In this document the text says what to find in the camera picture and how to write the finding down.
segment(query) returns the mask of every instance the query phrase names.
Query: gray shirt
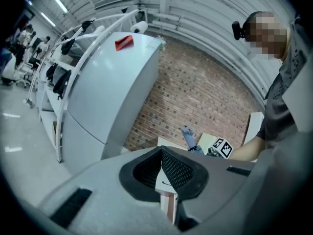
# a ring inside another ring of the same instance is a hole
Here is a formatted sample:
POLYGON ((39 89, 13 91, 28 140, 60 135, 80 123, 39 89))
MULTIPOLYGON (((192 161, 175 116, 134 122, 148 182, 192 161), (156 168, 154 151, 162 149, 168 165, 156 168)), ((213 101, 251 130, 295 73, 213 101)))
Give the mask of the gray shirt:
POLYGON ((278 142, 297 132, 292 115, 282 95, 304 66, 312 44, 301 26, 300 17, 290 24, 290 45, 288 55, 279 69, 279 74, 266 96, 264 119, 257 136, 265 140, 266 148, 273 148, 278 142))

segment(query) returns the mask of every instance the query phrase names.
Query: red tag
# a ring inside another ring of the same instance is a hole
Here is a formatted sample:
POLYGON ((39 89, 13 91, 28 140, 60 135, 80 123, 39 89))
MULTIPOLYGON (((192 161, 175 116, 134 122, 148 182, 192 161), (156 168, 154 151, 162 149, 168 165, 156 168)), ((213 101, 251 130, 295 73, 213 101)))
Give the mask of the red tag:
POLYGON ((115 49, 116 49, 116 51, 118 51, 118 50, 120 50, 126 46, 129 46, 133 43, 134 43, 133 36, 129 35, 129 36, 123 37, 123 38, 115 41, 115 49))

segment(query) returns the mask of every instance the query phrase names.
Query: white ceiling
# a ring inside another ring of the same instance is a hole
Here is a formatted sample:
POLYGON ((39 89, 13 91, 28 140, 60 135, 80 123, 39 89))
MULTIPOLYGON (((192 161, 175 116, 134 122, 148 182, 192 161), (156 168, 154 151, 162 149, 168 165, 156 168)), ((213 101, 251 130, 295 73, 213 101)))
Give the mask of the white ceiling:
MULTIPOLYGON (((98 11, 94 10, 94 4, 98 1, 61 0, 68 9, 66 14, 54 0, 32 2, 56 24, 54 30, 62 33, 98 16, 98 11)), ((250 13, 258 10, 273 11, 283 23, 288 24, 295 12, 287 1, 139 0, 139 8, 143 7, 154 13, 153 17, 149 17, 150 31, 175 37, 208 52, 235 73, 262 102, 281 64, 277 60, 259 61, 253 58, 247 45, 233 38, 231 24, 234 21, 242 24, 250 13), (156 13, 174 17, 165 20, 156 17, 156 13)))

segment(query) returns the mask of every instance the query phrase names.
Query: white metal rack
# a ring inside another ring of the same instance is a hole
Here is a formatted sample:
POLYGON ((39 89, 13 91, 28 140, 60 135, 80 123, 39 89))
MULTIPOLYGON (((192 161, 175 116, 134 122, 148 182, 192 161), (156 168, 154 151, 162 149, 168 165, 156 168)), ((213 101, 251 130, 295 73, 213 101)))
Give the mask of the white metal rack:
POLYGON ((117 19, 114 23, 112 23, 109 27, 107 27, 104 31, 100 32, 100 33, 91 33, 91 34, 85 34, 85 35, 81 35, 83 29, 81 27, 81 25, 78 25, 76 27, 73 27, 71 29, 69 29, 68 31, 64 32, 61 37, 58 39, 58 41, 56 42, 56 44, 53 46, 52 50, 54 50, 57 46, 62 45, 68 41, 70 41, 71 39, 75 39, 75 41, 79 41, 82 39, 94 39, 93 42, 89 45, 89 47, 87 48, 87 50, 84 52, 84 54, 82 55, 82 57, 80 58, 80 60, 78 61, 76 66, 71 66, 69 64, 66 64, 64 62, 61 62, 59 60, 56 60, 52 57, 46 57, 44 59, 44 61, 41 63, 41 65, 38 67, 37 71, 34 74, 30 89, 29 89, 29 93, 27 96, 26 101, 28 101, 28 99, 30 98, 32 89, 35 85, 35 83, 45 83, 45 88, 44 88, 44 93, 42 96, 42 100, 44 100, 45 95, 47 96, 51 107, 53 109, 53 111, 45 111, 43 110, 42 107, 39 107, 39 113, 40 113, 40 119, 43 122, 43 125, 45 127, 45 130, 47 132, 47 135, 56 151, 56 157, 58 162, 62 162, 62 153, 61 153, 61 144, 60 144, 60 140, 61 140, 61 124, 62 124, 62 119, 63 119, 63 115, 64 112, 67 110, 67 104, 68 104, 68 97, 69 97, 69 93, 72 89, 73 83, 76 79, 76 76, 79 74, 80 69, 82 68, 83 64, 85 63, 85 61, 90 57, 90 55, 93 53, 93 51, 100 45, 103 43, 103 40, 113 31, 122 31, 122 25, 126 20, 129 20, 129 22, 132 23, 132 19, 134 18, 135 14, 138 12, 139 10, 133 10, 130 13, 125 13, 125 14, 116 14, 116 15, 111 15, 111 16, 106 16, 106 17, 102 17, 102 18, 98 18, 98 19, 92 19, 94 20, 94 22, 105 22, 106 24, 108 24, 108 22, 110 22, 110 20, 112 19, 117 19), (77 30, 74 35, 64 41, 61 41, 61 38, 72 32, 77 30), (48 83, 46 81, 42 80, 42 68, 44 65, 48 65, 47 63, 57 63, 60 67, 66 69, 66 70, 71 70, 71 76, 68 80, 66 89, 64 91, 63 94, 63 99, 58 99, 58 95, 53 93, 52 88, 49 87, 48 83), (52 127, 53 127, 53 122, 56 121, 57 125, 56 125, 56 133, 55 133, 55 143, 54 143, 54 138, 53 138, 53 133, 52 133, 52 127))

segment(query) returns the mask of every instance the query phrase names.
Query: brick wall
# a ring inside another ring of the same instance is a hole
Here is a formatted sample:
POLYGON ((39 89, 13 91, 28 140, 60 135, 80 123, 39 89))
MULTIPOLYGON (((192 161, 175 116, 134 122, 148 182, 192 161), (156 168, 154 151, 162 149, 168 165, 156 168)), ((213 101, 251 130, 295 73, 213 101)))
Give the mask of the brick wall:
POLYGON ((187 147, 181 128, 198 141, 203 132, 226 138, 234 148, 245 137, 249 114, 260 111, 245 85, 205 52, 165 38, 159 76, 129 133, 131 151, 157 145, 158 136, 187 147))

